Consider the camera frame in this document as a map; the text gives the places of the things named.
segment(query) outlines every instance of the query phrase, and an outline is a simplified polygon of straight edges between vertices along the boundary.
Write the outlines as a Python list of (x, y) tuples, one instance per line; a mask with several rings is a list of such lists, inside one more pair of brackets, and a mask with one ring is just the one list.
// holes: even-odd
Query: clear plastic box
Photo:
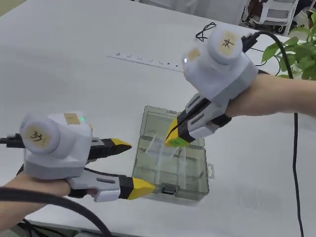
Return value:
[(177, 149), (163, 144), (170, 123), (178, 114), (145, 107), (133, 177), (155, 185), (155, 194), (201, 200), (209, 193), (204, 139)]

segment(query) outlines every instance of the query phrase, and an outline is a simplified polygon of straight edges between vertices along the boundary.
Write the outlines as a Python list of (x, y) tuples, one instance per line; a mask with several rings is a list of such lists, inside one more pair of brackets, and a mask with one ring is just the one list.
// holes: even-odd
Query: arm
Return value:
[[(65, 180), (44, 181), (32, 178), (23, 172), (4, 187), (39, 191), (60, 197), (70, 193), (70, 186)], [(44, 206), (44, 204), (37, 203), (0, 201), (0, 232), (16, 225), (26, 215), (33, 213)]]
[(279, 112), (297, 112), (316, 118), (316, 81), (260, 74), (246, 91), (232, 101), (226, 114), (236, 117)]

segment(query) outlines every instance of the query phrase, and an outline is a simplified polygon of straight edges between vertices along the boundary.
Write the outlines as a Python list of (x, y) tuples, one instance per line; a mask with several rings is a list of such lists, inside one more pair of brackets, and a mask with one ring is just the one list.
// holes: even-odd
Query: power outlet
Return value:
[(126, 54), (122, 52), (117, 52), (113, 55), (108, 55), (110, 58), (117, 58), (125, 61), (130, 61), (134, 63), (140, 63), (140, 64), (145, 64), (153, 67), (158, 67), (158, 68), (165, 68), (173, 71), (178, 71), (178, 72), (183, 72), (182, 65), (181, 64), (175, 64), (175, 63), (170, 63), (170, 62), (162, 62), (157, 59), (149, 59), (137, 54)]

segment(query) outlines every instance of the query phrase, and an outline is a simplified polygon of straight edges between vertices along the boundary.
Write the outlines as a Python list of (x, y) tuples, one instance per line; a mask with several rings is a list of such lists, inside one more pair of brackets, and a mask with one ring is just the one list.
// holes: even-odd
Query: handwritten label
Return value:
[(222, 39), (218, 44), (218, 49), (223, 54), (230, 56), (234, 51), (237, 36), (229, 31), (224, 32)]
[(39, 148), (45, 148), (51, 141), (51, 136), (36, 126), (29, 126), (26, 129), (26, 139)]
[(66, 122), (68, 125), (79, 125), (80, 124), (80, 120), (78, 118), (78, 115), (76, 113), (64, 113)]
[(190, 60), (190, 61), (194, 61), (197, 57), (199, 57), (199, 55), (200, 55), (200, 51), (199, 51), (199, 49), (198, 48), (194, 48), (194, 49), (192, 49), (190, 52), (189, 52), (189, 54), (188, 54), (188, 59)]

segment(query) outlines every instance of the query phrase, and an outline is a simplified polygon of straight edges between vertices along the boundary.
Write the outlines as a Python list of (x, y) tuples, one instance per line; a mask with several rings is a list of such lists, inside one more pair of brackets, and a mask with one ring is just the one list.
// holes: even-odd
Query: wrist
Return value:
[(56, 196), (66, 196), (70, 193), (71, 187), (66, 180), (40, 180), (21, 172), (14, 179), (5, 185), (8, 188), (38, 191)]

